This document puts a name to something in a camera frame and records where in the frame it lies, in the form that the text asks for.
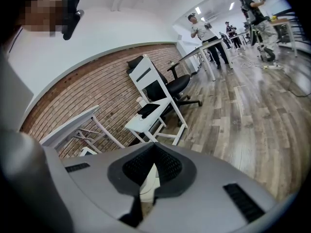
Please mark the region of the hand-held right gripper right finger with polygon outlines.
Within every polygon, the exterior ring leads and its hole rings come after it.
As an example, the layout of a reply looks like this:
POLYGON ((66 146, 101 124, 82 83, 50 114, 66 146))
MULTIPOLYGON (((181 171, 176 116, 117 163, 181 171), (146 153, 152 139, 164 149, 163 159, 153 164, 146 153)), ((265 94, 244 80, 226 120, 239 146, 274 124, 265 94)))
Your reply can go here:
POLYGON ((179 146, 168 148, 197 168, 191 187, 175 198, 160 198, 138 230, 144 233, 228 233, 247 225, 224 186, 236 183, 264 212, 276 199, 260 183, 217 157, 179 146))

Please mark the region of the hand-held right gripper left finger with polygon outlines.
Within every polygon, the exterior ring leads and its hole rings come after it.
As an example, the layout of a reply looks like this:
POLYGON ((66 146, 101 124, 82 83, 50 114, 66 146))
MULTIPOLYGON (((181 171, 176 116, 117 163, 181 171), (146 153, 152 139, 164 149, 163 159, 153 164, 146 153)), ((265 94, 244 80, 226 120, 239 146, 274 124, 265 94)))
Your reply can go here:
POLYGON ((113 219, 137 227, 154 206, 157 187, 152 143, 62 160, 82 193, 113 219))

